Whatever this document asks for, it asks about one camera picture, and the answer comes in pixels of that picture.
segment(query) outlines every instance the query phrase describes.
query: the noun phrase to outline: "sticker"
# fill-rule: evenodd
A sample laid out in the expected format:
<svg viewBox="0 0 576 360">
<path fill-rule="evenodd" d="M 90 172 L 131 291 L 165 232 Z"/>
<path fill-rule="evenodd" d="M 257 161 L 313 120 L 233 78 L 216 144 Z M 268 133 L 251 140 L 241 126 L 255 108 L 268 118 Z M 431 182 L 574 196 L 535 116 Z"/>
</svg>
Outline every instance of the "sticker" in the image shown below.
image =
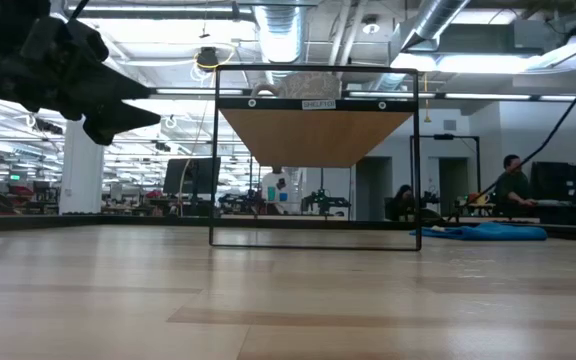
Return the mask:
<svg viewBox="0 0 576 360">
<path fill-rule="evenodd" d="M 301 102 L 303 110 L 329 110 L 336 109 L 337 102 L 335 100 L 304 100 Z"/>
</svg>

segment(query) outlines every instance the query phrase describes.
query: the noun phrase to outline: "screen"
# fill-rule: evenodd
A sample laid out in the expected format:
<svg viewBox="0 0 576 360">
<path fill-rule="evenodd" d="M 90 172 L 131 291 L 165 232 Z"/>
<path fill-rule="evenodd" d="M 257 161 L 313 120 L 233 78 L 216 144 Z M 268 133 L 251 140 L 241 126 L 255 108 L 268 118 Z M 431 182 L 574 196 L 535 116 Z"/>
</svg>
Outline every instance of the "screen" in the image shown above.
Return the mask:
<svg viewBox="0 0 576 360">
<path fill-rule="evenodd" d="M 168 161 L 168 168 L 166 169 L 166 180 L 164 182 L 164 193 L 177 194 L 179 193 L 179 185 L 181 183 L 181 174 L 184 171 L 186 162 L 190 161 L 186 169 L 186 176 L 184 177 L 184 186 L 182 188 L 185 194 L 193 192 L 193 184 L 197 186 L 198 194 L 210 194 L 216 191 L 212 188 L 212 158 L 205 159 L 173 159 Z M 219 177 L 219 167 L 221 165 L 221 158 L 217 158 L 217 177 Z"/>
</svg>

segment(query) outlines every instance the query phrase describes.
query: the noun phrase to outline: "doorway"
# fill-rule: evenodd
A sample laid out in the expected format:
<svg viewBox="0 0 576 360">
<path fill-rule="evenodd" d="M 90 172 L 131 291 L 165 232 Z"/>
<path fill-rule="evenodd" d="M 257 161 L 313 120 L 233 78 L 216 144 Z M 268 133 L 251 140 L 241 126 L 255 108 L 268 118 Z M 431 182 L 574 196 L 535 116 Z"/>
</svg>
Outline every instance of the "doorway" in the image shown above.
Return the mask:
<svg viewBox="0 0 576 360">
<path fill-rule="evenodd" d="M 439 194 L 441 215 L 451 214 L 455 200 L 468 196 L 468 159 L 439 159 Z"/>
<path fill-rule="evenodd" d="M 383 221 L 385 198 L 392 197 L 392 158 L 365 157 L 356 165 L 355 219 Z"/>
</svg>

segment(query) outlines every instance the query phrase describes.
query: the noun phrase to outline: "green shirt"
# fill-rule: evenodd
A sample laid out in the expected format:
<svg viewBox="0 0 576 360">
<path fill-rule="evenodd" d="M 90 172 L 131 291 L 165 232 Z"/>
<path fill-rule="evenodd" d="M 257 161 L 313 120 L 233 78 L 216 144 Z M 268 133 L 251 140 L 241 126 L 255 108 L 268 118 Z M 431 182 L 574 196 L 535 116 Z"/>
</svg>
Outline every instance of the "green shirt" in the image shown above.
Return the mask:
<svg viewBox="0 0 576 360">
<path fill-rule="evenodd" d="M 508 194 L 514 192 L 522 199 L 530 198 L 530 183 L 521 171 L 516 173 L 503 173 L 497 180 L 495 193 L 498 202 L 508 202 Z"/>
</svg>

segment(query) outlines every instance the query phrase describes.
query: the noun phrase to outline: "blue cloth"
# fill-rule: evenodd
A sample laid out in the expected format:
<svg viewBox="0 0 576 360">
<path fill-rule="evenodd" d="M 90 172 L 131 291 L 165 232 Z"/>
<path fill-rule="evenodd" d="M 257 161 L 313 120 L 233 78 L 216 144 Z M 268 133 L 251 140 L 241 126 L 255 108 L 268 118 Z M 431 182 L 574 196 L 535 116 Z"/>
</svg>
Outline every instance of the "blue cloth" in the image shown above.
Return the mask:
<svg viewBox="0 0 576 360">
<path fill-rule="evenodd" d="M 483 223 L 477 227 L 462 226 L 458 228 L 445 228 L 445 231 L 423 228 L 423 236 L 438 237 L 455 240 L 512 240 L 512 241 L 534 241 L 546 240 L 546 231 L 539 227 L 532 226 L 511 226 L 497 223 Z"/>
</svg>

